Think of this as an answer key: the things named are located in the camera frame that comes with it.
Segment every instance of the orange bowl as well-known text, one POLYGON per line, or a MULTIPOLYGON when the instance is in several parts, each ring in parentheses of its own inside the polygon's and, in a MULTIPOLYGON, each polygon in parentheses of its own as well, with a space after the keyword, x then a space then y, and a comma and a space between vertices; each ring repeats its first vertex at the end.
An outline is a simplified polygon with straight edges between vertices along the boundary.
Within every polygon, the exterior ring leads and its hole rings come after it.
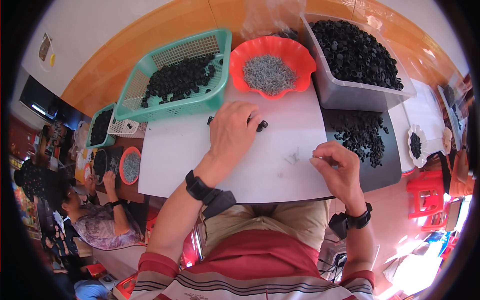
POLYGON ((239 91, 253 91, 261 94, 264 98, 277 100, 289 91, 305 91, 310 85, 310 75, 316 68, 315 60, 299 42, 278 36, 262 36, 241 43, 230 53, 228 72, 232 75, 233 85, 239 91), (243 79, 243 66, 250 59, 267 54, 280 57, 296 73, 298 79, 294 83, 295 89, 286 89, 277 95, 269 96, 260 90, 251 89, 248 86, 243 79))
POLYGON ((121 181, 123 181, 123 183, 128 184, 128 185, 134 184, 138 179, 138 175, 137 175, 137 177, 132 182, 128 182, 125 179, 125 174, 123 174, 123 161, 125 161, 125 157, 127 156, 127 154, 130 154, 132 152, 136 152, 138 154, 138 156, 140 157, 140 159, 142 158, 142 154, 140 153, 140 150, 138 150, 137 147, 134 147, 134 146, 127 148, 127 150, 125 150, 125 152, 123 152, 123 154, 120 158, 120 170, 119 170, 120 178, 121 178, 121 181))

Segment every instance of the hand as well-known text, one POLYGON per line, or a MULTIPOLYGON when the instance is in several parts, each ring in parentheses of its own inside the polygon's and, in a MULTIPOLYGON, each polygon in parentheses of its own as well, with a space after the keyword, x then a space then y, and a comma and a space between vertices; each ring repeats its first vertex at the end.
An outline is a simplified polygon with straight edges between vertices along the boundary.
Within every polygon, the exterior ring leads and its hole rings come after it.
POLYGON ((210 187, 221 182, 247 153, 255 139, 261 116, 247 124, 258 106, 245 101, 226 102, 210 123, 210 150, 193 171, 210 187))
POLYGON ((332 195, 345 204, 346 213, 351 216, 362 215, 366 205, 360 188, 358 156, 337 141, 318 145, 312 154, 310 163, 324 177, 332 195))
POLYGON ((91 195, 91 196, 95 196, 96 195, 96 190, 95 190, 95 177, 90 174, 87 176, 87 178, 85 178, 85 187, 87 188, 88 190, 88 194, 91 195))
POLYGON ((115 173, 107 171, 103 175, 103 184, 105 185, 107 193, 115 192, 115 173))

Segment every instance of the lap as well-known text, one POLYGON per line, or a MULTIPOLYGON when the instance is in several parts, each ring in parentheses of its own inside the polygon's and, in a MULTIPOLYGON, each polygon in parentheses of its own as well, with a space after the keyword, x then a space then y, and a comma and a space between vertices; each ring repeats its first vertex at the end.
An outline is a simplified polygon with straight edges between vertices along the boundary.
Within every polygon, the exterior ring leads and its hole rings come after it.
POLYGON ((223 213, 204 220, 204 255, 222 240, 243 230, 276 230, 291 235, 320 250, 328 226, 331 200, 280 204, 271 217, 255 216, 250 205, 234 205, 223 213))

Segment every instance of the white table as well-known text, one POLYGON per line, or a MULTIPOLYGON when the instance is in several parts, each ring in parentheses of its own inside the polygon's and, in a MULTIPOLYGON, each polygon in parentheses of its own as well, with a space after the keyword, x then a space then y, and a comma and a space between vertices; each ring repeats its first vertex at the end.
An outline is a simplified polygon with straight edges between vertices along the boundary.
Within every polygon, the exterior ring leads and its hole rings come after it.
MULTIPOLYGON (((414 168, 407 145, 410 122, 424 122, 420 125, 428 129, 429 137, 436 137, 443 131, 443 128, 437 127, 430 131, 428 118, 418 120, 416 117, 415 107, 430 107, 430 111, 435 111, 427 97, 427 90, 423 87, 419 89, 417 98, 411 99, 416 101, 417 106, 406 103, 389 110, 402 172, 414 168)), ((230 79, 225 90, 225 101, 235 100, 257 104, 262 119, 269 126, 257 133, 247 155, 218 188, 232 191, 237 202, 242 204, 331 197, 323 177, 308 161, 312 150, 327 140, 313 85, 305 92, 289 92, 280 100, 272 101, 257 93, 240 93, 230 79)), ((170 196, 208 151, 209 127, 206 123, 208 117, 214 114, 209 112, 148 123, 140 165, 139 193, 170 196)), ((443 123, 441 116, 438 119, 436 114, 433 120, 435 124, 439 120, 443 123)))

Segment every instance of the white plastic basket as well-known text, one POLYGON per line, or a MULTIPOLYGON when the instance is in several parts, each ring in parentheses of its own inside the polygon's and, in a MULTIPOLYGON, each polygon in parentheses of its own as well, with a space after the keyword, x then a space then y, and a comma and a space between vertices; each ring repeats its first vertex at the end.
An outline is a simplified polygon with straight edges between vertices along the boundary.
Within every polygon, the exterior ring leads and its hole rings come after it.
POLYGON ((146 128, 147 122, 139 123, 129 119, 119 121, 115 119, 115 114, 112 114, 107 132, 108 134, 113 134, 119 137, 143 139, 146 128))

